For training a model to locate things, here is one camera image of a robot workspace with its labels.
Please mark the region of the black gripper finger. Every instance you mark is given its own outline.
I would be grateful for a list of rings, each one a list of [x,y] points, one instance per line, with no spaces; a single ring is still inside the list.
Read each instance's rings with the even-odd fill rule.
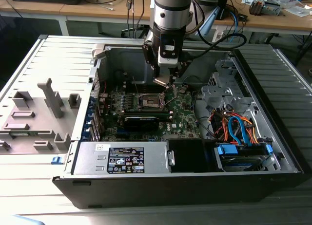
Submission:
[[[145,61],[147,64],[151,65],[152,70],[154,71],[154,78],[159,76],[159,66],[157,63],[157,54],[154,54],[153,48],[152,48],[152,42],[150,40],[145,41],[142,44],[142,50],[145,57]]]
[[[170,68],[170,83],[174,83],[177,78],[181,78],[191,63],[191,60],[179,62],[177,66]]]

